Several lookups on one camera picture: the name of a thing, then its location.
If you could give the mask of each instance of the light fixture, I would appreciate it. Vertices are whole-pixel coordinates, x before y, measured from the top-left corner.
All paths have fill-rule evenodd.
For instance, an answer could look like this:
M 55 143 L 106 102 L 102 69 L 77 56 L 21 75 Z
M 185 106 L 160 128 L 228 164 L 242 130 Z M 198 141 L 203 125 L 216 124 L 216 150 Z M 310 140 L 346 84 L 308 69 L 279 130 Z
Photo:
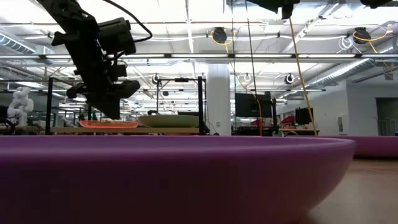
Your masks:
M 87 99 L 86 98 L 84 98 L 84 97 L 76 97 L 76 98 L 74 98 L 73 100 L 76 100 L 76 101 L 80 101 L 80 102 L 85 102 Z
M 61 94 L 59 94 L 59 93 L 52 93 L 53 94 L 53 96 L 57 96 L 57 97 L 62 97 L 62 98 L 64 98 L 65 96 L 63 96 L 63 95 L 61 95 Z
M 355 54 L 300 54 L 299 58 L 353 58 Z
M 159 75 L 156 73 L 155 75 L 152 76 L 152 84 L 156 85 L 157 82 L 159 81 Z
M 0 55 L 0 59 L 40 59 L 38 55 Z
M 16 84 L 20 84 L 20 85 L 28 86 L 28 87 L 32 87 L 32 88 L 46 88 L 46 86 L 43 86 L 43 85 L 35 83 L 35 82 L 16 82 Z
M 237 58 L 291 58 L 291 54 L 236 54 Z
M 164 58 L 164 54 L 131 54 L 123 55 L 121 58 Z
M 325 89 L 321 89 L 321 90 L 306 90 L 306 91 L 326 91 Z
M 398 54 L 363 54 L 362 58 L 398 58 Z
M 246 81 L 246 82 L 250 82 L 251 81 L 251 77 L 249 76 L 248 73 L 245 75 L 244 81 Z
M 290 85 L 290 84 L 292 84 L 294 82 L 294 76 L 291 74 L 291 73 L 289 73 L 288 75 L 286 75 L 286 77 L 285 77 L 285 83 L 286 83 L 286 85 Z
M 46 55 L 47 59 L 71 59 L 70 55 Z
M 228 58 L 228 54 L 172 54 L 172 58 Z

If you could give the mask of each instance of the table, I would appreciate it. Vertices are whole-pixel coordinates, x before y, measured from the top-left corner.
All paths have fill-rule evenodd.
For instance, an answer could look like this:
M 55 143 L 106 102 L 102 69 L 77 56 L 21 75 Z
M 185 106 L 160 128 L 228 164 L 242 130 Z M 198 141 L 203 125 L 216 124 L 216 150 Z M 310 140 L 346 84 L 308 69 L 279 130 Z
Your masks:
M 52 133 L 168 133 L 199 134 L 199 128 L 51 128 Z
M 294 131 L 298 135 L 314 136 L 314 132 L 312 129 L 280 129 L 279 131 L 281 131 L 284 134 L 287 134 L 289 131 Z
M 398 161 L 353 161 L 329 197 L 297 224 L 398 223 Z

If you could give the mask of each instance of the yellow rope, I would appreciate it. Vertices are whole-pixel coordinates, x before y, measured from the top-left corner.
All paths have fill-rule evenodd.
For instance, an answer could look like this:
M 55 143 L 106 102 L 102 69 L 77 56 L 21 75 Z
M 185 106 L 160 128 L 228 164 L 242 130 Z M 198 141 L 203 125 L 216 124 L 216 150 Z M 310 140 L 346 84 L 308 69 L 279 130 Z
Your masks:
M 317 135 L 318 135 L 318 132 L 317 132 L 317 129 L 315 128 L 315 122 L 314 122 L 313 115 L 312 115 L 312 112 L 311 112 L 310 101 L 308 100 L 308 95 L 307 95 L 307 90 L 305 89 L 305 83 L 304 83 L 303 74 L 301 73 L 301 69 L 300 69 L 299 54 L 297 53 L 297 45 L 296 45 L 296 41 L 295 41 L 295 38 L 294 38 L 294 31 L 293 31 L 293 25 L 292 25 L 292 19 L 291 19 L 291 18 L 289 18 L 289 22 L 290 22 L 290 30 L 292 31 L 292 38 L 293 38 L 293 44 L 294 44 L 294 52 L 295 52 L 295 54 L 296 54 L 296 61 L 297 61 L 298 74 L 300 75 L 301 85 L 303 86 L 305 101 L 307 102 L 308 113 L 310 114 L 313 132 L 314 132 L 315 136 L 317 136 Z

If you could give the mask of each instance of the fluorescent light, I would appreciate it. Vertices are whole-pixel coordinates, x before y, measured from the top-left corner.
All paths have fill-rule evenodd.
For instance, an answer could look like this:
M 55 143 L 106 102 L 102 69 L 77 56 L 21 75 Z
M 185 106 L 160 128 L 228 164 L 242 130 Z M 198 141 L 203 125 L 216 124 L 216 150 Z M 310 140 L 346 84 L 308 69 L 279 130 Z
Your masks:
M 355 54 L 300 54 L 299 58 L 353 58 Z
M 70 55 L 44 55 L 48 59 L 71 59 Z
M 131 54 L 123 55 L 121 58 L 164 58 L 164 54 Z
M 390 51 L 392 49 L 394 49 L 394 47 L 390 47 L 389 49 L 382 50 L 382 51 L 379 52 L 379 54 L 384 54 L 384 53 L 386 53 L 386 52 L 388 52 L 388 51 Z
M 363 54 L 362 58 L 397 58 L 398 54 Z
M 33 37 L 25 37 L 25 40 L 37 40 L 37 39 L 46 39 L 48 36 L 46 35 L 38 35 L 38 36 L 33 36 Z
M 326 91 L 326 90 L 306 90 L 306 91 Z
M 65 96 L 63 96 L 63 95 L 61 95 L 61 94 L 59 94 L 59 93 L 52 93 L 53 94 L 53 96 L 58 96 L 58 97 L 65 97 Z
M 38 55 L 0 55 L 0 59 L 40 59 Z
M 237 58 L 291 58 L 291 54 L 236 54 Z
M 172 54 L 172 58 L 228 58 L 228 54 Z
M 87 99 L 84 97 L 76 97 L 76 98 L 74 98 L 74 100 L 80 101 L 80 102 L 85 102 Z
M 20 85 L 28 86 L 28 87 L 32 87 L 32 88 L 46 88 L 46 86 L 43 86 L 41 84 L 34 83 L 34 82 L 16 82 L 16 84 L 20 84 Z

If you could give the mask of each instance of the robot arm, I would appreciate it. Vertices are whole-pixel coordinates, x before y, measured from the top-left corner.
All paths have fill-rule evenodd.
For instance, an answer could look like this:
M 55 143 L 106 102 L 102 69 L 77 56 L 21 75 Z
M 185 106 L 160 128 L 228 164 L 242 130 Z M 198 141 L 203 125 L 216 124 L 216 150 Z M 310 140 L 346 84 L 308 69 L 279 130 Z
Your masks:
M 126 66 L 118 65 L 122 54 L 133 54 L 136 47 L 130 22 L 123 18 L 98 24 L 76 0 L 38 0 L 65 31 L 55 33 L 53 46 L 65 44 L 84 83 L 67 91 L 69 98 L 84 94 L 87 103 L 112 119 L 120 118 L 119 101 L 129 98 L 141 86 L 138 81 L 114 84 L 126 77 Z

